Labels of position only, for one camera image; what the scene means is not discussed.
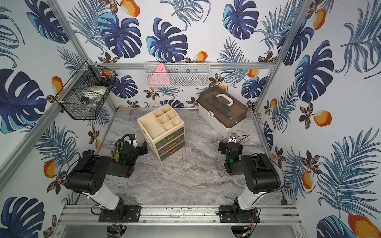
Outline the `transparent bottom drawer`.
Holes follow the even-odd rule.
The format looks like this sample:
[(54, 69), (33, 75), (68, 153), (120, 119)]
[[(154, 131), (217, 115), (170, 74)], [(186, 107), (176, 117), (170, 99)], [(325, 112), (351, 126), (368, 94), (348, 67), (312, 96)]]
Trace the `transparent bottom drawer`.
[(178, 150), (183, 148), (185, 145), (185, 142), (182, 141), (179, 145), (175, 146), (174, 148), (170, 149), (169, 151), (165, 152), (163, 155), (160, 156), (160, 161), (164, 161), (168, 157), (170, 157), (172, 154), (176, 153)]

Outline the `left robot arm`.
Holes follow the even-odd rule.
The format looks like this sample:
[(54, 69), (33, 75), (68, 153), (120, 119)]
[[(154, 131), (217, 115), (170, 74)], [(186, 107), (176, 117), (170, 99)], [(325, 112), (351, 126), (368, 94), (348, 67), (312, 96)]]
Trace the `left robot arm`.
[(148, 144), (136, 145), (135, 139), (119, 139), (112, 157), (86, 155), (66, 176), (67, 188), (89, 197), (105, 211), (122, 213), (123, 199), (104, 184), (106, 175), (129, 178), (139, 156), (148, 153)]

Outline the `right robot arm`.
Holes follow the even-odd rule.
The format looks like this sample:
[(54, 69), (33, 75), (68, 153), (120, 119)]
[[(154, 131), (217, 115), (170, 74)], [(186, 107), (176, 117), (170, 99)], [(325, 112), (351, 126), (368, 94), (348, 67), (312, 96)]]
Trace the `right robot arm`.
[(234, 202), (236, 210), (254, 209), (264, 195), (281, 187), (281, 178), (266, 154), (243, 155), (243, 145), (235, 141), (221, 141), (218, 151), (225, 155), (225, 171), (245, 178), (246, 188)]

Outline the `beige drawer organizer cabinet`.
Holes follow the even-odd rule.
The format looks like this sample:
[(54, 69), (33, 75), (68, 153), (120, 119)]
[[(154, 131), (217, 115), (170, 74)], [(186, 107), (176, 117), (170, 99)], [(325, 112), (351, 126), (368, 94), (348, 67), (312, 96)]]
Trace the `beige drawer organizer cabinet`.
[(175, 109), (168, 104), (138, 118), (137, 122), (145, 141), (159, 161), (160, 156), (155, 144), (181, 127), (185, 127), (184, 121), (180, 118)]

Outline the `green black work glove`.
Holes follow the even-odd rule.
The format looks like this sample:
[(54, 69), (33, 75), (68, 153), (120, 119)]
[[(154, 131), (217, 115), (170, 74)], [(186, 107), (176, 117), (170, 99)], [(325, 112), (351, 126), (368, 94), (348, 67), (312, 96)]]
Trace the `green black work glove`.
[(117, 142), (114, 145), (115, 155), (120, 154), (120, 150), (123, 147), (124, 141), (121, 139), (118, 139)]

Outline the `brown lid storage box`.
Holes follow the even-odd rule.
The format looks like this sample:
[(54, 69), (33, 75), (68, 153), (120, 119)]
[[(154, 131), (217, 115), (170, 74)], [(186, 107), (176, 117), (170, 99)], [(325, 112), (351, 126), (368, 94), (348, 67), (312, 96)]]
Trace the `brown lid storage box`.
[(223, 138), (239, 130), (247, 117), (248, 107), (218, 86), (202, 91), (199, 115)]

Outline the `pink triangle item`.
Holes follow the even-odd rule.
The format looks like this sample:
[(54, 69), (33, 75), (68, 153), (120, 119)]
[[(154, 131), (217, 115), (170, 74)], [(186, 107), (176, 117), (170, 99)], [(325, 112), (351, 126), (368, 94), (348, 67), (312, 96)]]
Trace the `pink triangle item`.
[(148, 77), (150, 86), (169, 86), (171, 80), (164, 63), (160, 63), (155, 72)]

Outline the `white mesh wall basket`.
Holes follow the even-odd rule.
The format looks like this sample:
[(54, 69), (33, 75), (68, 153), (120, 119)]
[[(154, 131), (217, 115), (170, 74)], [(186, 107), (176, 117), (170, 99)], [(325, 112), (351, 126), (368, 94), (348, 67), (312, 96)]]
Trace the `white mesh wall basket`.
[(208, 62), (158, 62), (149, 61), (144, 64), (144, 73), (148, 77), (154, 73), (160, 63), (164, 63), (168, 71), (171, 84), (169, 86), (150, 87), (188, 87), (201, 88), (209, 85), (210, 65)]

